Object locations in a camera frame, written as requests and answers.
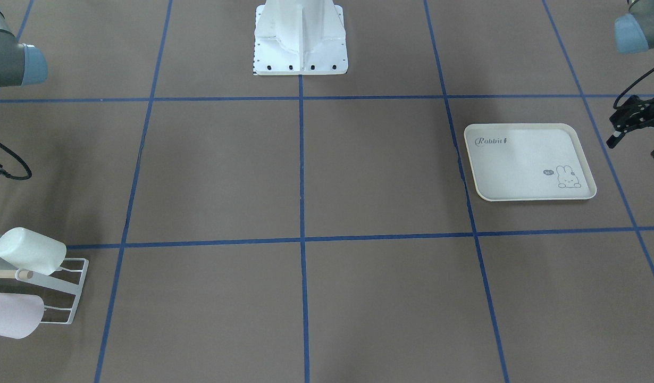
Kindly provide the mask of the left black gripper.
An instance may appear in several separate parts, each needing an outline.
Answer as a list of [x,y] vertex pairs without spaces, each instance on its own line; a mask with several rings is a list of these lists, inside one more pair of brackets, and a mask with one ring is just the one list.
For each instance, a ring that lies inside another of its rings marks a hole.
[[[606,145],[612,149],[623,140],[624,134],[638,129],[654,128],[654,98],[642,100],[632,95],[615,109],[610,116],[610,122],[615,131],[607,139]],[[654,149],[651,151],[651,157],[654,160]]]

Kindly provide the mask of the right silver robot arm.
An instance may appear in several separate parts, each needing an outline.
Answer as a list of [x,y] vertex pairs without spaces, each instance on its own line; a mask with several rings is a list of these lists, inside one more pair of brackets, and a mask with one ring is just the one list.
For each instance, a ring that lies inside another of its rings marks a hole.
[[[43,52],[36,46],[24,44],[11,31],[0,8],[0,88],[43,84],[48,78],[48,64]],[[31,178],[31,169],[14,151],[0,142],[0,149],[16,160],[26,175],[14,176],[0,163],[0,177],[14,181]]]

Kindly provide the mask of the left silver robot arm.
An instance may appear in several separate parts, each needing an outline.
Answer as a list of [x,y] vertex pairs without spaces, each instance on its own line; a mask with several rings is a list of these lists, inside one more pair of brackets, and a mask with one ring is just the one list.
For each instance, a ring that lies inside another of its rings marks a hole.
[[[614,34],[619,53],[632,54],[654,49],[654,1],[628,1],[628,12],[616,19]],[[654,73],[654,67],[631,83],[613,103],[609,121],[614,133],[606,141],[615,148],[623,138],[639,129],[654,129],[654,97],[641,99],[628,92]]]

